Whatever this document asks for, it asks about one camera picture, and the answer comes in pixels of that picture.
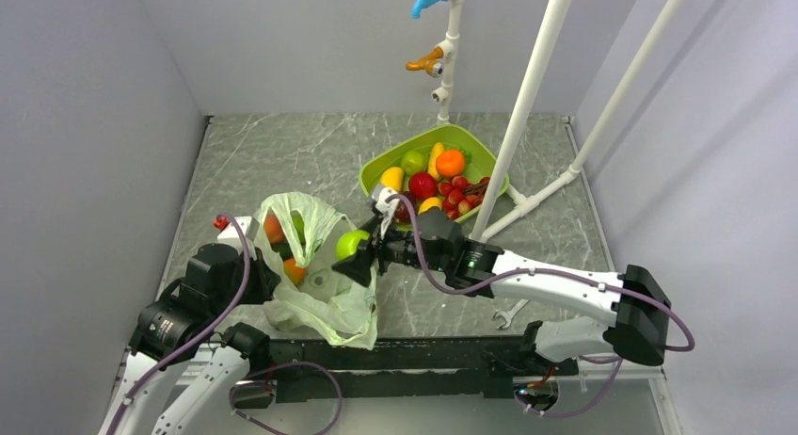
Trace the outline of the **light green plastic bag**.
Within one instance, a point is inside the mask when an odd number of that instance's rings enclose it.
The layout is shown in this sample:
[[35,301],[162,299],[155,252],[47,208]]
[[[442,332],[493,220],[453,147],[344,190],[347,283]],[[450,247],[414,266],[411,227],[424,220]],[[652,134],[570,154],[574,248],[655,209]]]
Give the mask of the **light green plastic bag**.
[[[296,235],[293,211],[304,218],[305,244]],[[285,276],[283,261],[266,239],[263,221],[269,212],[279,218],[286,236],[284,242],[289,243],[296,264],[307,271],[298,287]],[[348,216],[314,196],[288,192],[267,197],[254,218],[261,225],[254,246],[281,277],[274,299],[263,304],[267,323],[291,335],[313,330],[332,346],[373,349],[378,317],[376,275],[370,287],[363,287],[331,268],[336,261],[337,241],[342,234],[356,229]]]

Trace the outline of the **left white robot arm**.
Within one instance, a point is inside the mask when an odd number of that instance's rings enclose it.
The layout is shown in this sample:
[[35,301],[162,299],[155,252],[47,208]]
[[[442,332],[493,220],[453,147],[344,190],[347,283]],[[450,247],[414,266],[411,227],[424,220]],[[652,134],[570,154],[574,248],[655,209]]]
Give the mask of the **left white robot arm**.
[[262,376],[272,360],[269,337],[237,323],[224,331],[221,348],[197,382],[167,403],[200,345],[227,315],[240,304],[268,301],[279,282],[279,275],[251,244],[201,246],[184,275],[139,314],[120,387],[101,433],[186,434],[199,426],[213,399],[237,380]]

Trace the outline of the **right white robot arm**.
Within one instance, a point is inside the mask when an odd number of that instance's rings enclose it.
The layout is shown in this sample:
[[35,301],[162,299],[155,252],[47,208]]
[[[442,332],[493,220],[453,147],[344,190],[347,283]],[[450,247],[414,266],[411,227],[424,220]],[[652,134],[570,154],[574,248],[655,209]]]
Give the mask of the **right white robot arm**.
[[333,270],[362,285],[391,264],[441,273],[450,295],[539,301],[576,313],[565,322],[532,322],[523,334],[519,363],[540,374],[553,363],[609,354],[660,366],[673,316],[670,299],[644,267],[622,273],[554,266],[471,240],[439,209],[416,218],[409,230],[384,226],[381,216],[341,237]]

